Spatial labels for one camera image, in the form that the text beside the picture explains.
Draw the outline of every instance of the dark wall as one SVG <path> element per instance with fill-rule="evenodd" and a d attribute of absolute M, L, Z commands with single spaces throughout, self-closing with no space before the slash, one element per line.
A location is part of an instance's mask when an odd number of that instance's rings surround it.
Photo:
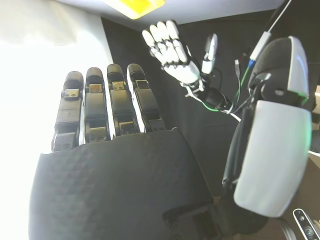
<path fill-rule="evenodd" d="M 274 28 L 273 35 L 275 37 L 294 35 L 300 38 L 306 48 L 309 62 L 320 62 L 317 47 L 320 42 L 318 39 L 320 27 L 316 28 L 319 26 L 319 21 L 317 15 L 313 16 L 316 10 L 312 5 L 316 0 L 309 0 L 311 5 L 304 4 L 303 8 L 306 12 L 303 14 L 300 11 L 301 2 L 292 1 L 287 13 Z M 273 11 L 250 13 L 179 26 L 191 54 L 199 62 L 204 56 L 207 36 L 211 33 L 218 35 L 215 67 L 222 72 L 221 91 L 231 99 L 238 88 L 234 68 L 235 59 L 239 59 L 243 52 L 255 45 L 272 13 Z M 295 18 L 303 19 L 304 24 Z M 218 194 L 229 145 L 237 122 L 231 116 L 210 112 L 201 103 L 185 98 L 186 90 L 181 88 L 174 78 L 161 71 L 158 61 L 149 55 L 149 50 L 140 32 L 106 19 L 103 19 L 102 22 L 114 63 L 119 64 L 124 71 L 127 71 L 127 66 L 131 63 L 141 65 L 159 103 L 167 128 L 178 127 L 180 129 L 198 158 L 212 193 Z M 247 62 L 248 59 L 244 59 L 240 63 L 242 73 L 247 67 Z M 313 86 L 319 80 L 319 66 L 318 64 L 310 66 L 314 68 L 311 71 L 312 81 L 310 82 Z M 219 81 L 213 80 L 212 84 L 218 87 Z M 245 87 L 243 89 L 242 101 L 248 96 Z"/>

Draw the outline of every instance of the brown surface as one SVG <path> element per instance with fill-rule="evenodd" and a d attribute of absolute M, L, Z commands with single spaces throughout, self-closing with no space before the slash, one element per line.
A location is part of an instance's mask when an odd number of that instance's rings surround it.
<path fill-rule="evenodd" d="M 293 210 L 303 209 L 312 219 L 320 219 L 320 169 L 309 159 L 301 185 L 294 196 L 283 217 L 293 228 L 296 239 L 304 240 L 294 218 Z M 285 240 L 279 224 L 275 219 L 270 219 L 267 225 L 258 233 L 252 235 L 236 236 L 234 240 Z"/>

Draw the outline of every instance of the yellow object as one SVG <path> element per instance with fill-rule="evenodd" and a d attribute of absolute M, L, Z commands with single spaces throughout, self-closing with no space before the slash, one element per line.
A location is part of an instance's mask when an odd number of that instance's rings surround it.
<path fill-rule="evenodd" d="M 165 0 L 103 0 L 130 19 L 138 19 L 165 4 Z"/>

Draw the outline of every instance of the green cable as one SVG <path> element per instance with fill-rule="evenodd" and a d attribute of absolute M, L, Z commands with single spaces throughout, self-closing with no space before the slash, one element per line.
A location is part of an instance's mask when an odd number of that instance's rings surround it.
<path fill-rule="evenodd" d="M 211 112 L 219 112 L 218 109 L 210 108 L 210 107 L 207 106 L 204 102 L 202 102 L 202 104 L 203 104 L 203 106 L 204 106 L 206 109 L 208 109 L 208 110 L 211 111 Z"/>
<path fill-rule="evenodd" d="M 247 75 L 248 75 L 249 70 L 250 70 L 250 66 L 248 66 L 248 67 L 246 68 L 246 70 L 245 70 L 245 72 L 244 72 L 244 74 L 243 74 L 243 77 L 242 77 L 241 83 L 240 83 L 240 88 L 238 89 L 238 91 L 236 91 L 236 94 L 235 94 L 235 96 L 234 96 L 234 99 L 236 99 L 236 98 L 238 97 L 239 91 L 240 91 L 240 89 L 242 88 L 242 85 L 243 85 L 244 82 L 245 82 L 245 79 L 246 79 L 246 77 L 247 77 Z"/>

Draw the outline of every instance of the white ceiling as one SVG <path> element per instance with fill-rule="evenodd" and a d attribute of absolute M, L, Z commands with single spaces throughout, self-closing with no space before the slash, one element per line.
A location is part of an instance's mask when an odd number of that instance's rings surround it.
<path fill-rule="evenodd" d="M 103 0 L 57 0 L 98 14 L 129 28 L 142 30 L 158 21 L 174 19 L 178 24 L 215 19 L 226 16 L 266 11 L 280 6 L 284 0 L 166 0 L 155 11 L 131 20 L 114 10 Z"/>

